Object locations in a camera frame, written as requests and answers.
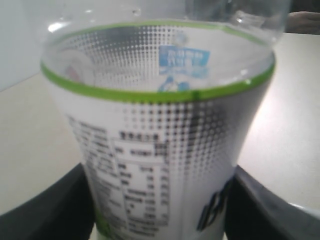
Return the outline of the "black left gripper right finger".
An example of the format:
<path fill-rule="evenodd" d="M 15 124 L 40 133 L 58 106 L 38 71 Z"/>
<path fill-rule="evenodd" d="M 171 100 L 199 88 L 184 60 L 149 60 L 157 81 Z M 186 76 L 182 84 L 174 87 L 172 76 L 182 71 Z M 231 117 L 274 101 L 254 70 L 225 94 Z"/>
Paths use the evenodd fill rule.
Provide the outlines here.
<path fill-rule="evenodd" d="M 320 220 L 268 190 L 238 166 L 227 200 L 229 240 L 318 240 Z"/>

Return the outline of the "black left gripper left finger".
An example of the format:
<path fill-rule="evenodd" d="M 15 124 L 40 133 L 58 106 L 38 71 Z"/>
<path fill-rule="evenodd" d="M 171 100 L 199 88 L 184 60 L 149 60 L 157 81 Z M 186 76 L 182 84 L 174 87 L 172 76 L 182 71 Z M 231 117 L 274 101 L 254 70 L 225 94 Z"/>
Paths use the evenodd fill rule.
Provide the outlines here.
<path fill-rule="evenodd" d="M 0 216 L 2 240 L 88 240 L 94 204 L 81 164 L 48 189 Z"/>

